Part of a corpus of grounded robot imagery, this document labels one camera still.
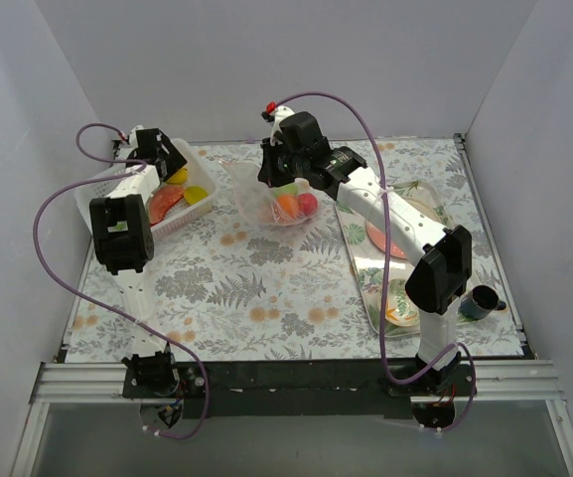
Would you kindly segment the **yellow lemon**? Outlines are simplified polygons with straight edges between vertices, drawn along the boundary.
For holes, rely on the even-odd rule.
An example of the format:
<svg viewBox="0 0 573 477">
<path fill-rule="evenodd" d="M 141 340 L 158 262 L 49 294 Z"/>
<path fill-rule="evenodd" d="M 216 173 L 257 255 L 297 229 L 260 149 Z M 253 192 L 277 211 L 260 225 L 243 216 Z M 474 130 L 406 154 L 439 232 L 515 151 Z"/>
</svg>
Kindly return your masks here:
<svg viewBox="0 0 573 477">
<path fill-rule="evenodd" d="M 188 169 L 186 167 L 181 168 L 175 174 L 173 174 L 166 183 L 169 185 L 183 185 L 188 180 Z"/>
</svg>

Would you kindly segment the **green apple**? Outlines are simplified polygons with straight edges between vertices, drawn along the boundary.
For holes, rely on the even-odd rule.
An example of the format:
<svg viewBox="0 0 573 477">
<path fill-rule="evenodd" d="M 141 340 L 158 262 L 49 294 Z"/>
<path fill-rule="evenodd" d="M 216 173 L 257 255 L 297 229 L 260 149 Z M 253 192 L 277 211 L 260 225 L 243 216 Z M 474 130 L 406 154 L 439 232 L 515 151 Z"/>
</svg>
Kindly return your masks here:
<svg viewBox="0 0 573 477">
<path fill-rule="evenodd" d="M 271 191 L 275 198 L 279 198 L 284 195 L 297 196 L 299 194 L 299 188 L 295 182 L 284 186 L 272 188 Z"/>
</svg>

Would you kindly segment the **red apple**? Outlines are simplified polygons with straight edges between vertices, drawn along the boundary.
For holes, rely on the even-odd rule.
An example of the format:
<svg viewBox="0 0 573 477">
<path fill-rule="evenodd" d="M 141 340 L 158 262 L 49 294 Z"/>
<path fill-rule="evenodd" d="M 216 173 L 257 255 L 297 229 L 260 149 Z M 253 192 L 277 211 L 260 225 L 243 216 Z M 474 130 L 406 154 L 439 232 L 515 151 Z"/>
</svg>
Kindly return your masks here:
<svg viewBox="0 0 573 477">
<path fill-rule="evenodd" d="M 297 196 L 299 212 L 304 217 L 311 217 L 318 210 L 318 200 L 312 193 L 302 193 Z"/>
</svg>

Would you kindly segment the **clear zip top bag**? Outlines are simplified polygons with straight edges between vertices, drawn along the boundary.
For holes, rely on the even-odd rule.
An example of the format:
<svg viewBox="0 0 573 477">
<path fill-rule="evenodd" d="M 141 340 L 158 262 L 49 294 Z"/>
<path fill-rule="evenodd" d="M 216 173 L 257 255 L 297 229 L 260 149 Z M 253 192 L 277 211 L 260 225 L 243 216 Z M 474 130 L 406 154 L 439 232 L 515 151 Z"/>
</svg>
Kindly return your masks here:
<svg viewBox="0 0 573 477">
<path fill-rule="evenodd" d="M 220 165 L 231 180 L 235 205 L 240 215 L 251 225 L 295 226 L 313 218 L 319 210 L 318 201 L 318 210 L 311 217 L 304 217 L 300 213 L 295 221 L 283 221 L 277 213 L 277 198 L 271 191 L 274 187 L 269 187 L 257 179 L 260 171 L 258 165 L 247 161 L 221 161 Z M 299 194 L 314 194 L 306 180 L 296 179 L 294 182 L 298 185 Z"/>
</svg>

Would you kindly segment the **orange fruit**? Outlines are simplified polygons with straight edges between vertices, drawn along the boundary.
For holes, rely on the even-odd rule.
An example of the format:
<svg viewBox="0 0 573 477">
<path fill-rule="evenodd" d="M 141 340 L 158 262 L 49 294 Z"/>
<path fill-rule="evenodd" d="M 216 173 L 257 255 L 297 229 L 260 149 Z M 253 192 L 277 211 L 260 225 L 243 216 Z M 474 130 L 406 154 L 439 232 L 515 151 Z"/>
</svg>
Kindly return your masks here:
<svg viewBox="0 0 573 477">
<path fill-rule="evenodd" d="M 292 222 L 299 218 L 300 207 L 295 195 L 284 194 L 276 199 L 277 213 L 283 221 Z"/>
</svg>

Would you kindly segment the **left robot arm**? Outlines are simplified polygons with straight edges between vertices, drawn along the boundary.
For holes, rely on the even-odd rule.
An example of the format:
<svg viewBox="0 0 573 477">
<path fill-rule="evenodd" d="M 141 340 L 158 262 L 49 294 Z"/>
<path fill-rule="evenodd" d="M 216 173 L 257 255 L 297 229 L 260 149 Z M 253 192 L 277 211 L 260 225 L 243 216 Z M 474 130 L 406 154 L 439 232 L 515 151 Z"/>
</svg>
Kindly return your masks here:
<svg viewBox="0 0 573 477">
<path fill-rule="evenodd" d="M 177 391 L 180 375 L 170 345 L 152 333 L 158 320 L 147 268 L 155 252 L 147 203 L 187 160 L 160 129 L 138 126 L 130 133 L 125 161 L 126 177 L 89 203 L 94 250 L 135 319 L 132 356 L 123 360 L 132 383 L 166 398 Z"/>
</svg>

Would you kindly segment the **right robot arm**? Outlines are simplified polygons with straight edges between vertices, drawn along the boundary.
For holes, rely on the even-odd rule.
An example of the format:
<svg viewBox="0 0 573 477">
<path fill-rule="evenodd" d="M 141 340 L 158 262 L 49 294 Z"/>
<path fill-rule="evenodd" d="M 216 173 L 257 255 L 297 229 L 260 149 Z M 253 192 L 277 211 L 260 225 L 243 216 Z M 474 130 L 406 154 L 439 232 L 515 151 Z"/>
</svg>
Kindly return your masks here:
<svg viewBox="0 0 573 477">
<path fill-rule="evenodd" d="M 271 132 L 261 143 L 260 182 L 278 188 L 304 179 L 389 231 L 405 253 L 413 267 L 405 290 L 420 320 L 418 385 L 429 395 L 443 393 L 454 381 L 451 367 L 458 360 L 453 305 L 472 274 L 470 233 L 462 226 L 447 228 L 380 186 L 378 174 L 353 149 L 330 145 L 312 114 L 271 105 L 262 116 Z"/>
</svg>

